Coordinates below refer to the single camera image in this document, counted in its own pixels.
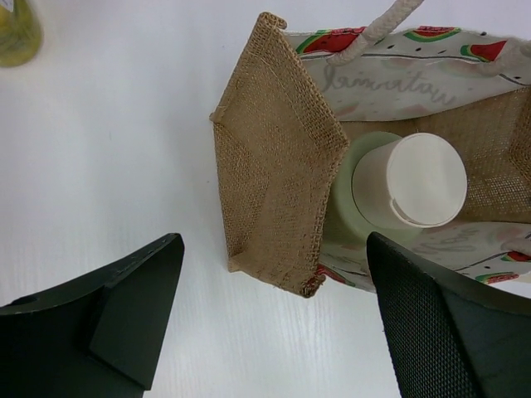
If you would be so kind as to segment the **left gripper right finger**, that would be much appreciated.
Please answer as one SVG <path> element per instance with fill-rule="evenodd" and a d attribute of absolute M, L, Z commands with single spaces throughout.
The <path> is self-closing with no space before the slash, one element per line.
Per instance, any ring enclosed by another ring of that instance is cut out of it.
<path fill-rule="evenodd" d="M 370 275 L 403 397 L 528 397 L 530 301 L 378 233 Z"/>

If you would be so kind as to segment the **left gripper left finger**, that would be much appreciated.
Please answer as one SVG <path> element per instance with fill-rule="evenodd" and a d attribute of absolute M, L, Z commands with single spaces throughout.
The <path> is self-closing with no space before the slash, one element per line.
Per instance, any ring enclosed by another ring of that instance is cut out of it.
<path fill-rule="evenodd" d="M 141 397 L 152 388 L 183 265 L 167 234 L 1 308 L 3 397 Z"/>

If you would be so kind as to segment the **jute watermelon canvas bag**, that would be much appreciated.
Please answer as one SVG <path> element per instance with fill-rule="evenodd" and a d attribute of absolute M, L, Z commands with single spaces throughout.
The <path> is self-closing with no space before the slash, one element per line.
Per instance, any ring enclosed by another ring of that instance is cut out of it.
<path fill-rule="evenodd" d="M 483 284 L 530 273 L 530 43 L 401 24 L 396 1 L 365 27 L 254 26 L 211 114 L 228 269 L 303 297 L 331 278 L 373 291 L 367 255 L 322 251 L 330 189 L 351 142 L 431 133 L 460 155 L 465 203 L 400 244 Z"/>

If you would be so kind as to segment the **yellow dish soap bottle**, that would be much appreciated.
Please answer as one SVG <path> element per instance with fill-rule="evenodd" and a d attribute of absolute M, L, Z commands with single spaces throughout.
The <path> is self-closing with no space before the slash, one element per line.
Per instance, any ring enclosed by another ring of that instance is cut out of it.
<path fill-rule="evenodd" d="M 31 1 L 1 1 L 1 67 L 26 64 L 39 52 L 42 28 Z"/>

